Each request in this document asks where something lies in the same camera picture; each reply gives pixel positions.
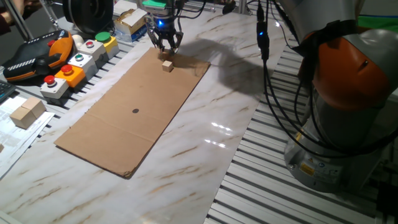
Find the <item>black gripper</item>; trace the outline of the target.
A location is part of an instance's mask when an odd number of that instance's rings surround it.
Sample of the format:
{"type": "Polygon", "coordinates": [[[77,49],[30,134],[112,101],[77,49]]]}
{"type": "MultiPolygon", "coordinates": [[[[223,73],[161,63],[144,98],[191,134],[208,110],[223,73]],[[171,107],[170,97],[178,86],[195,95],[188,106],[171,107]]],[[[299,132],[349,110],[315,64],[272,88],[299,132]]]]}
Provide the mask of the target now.
{"type": "Polygon", "coordinates": [[[161,52],[164,51],[165,46],[163,40],[172,40],[170,43],[172,53],[178,52],[180,47],[183,32],[179,32],[175,28],[174,16],[154,16],[155,28],[151,31],[151,41],[155,48],[161,52]]]}

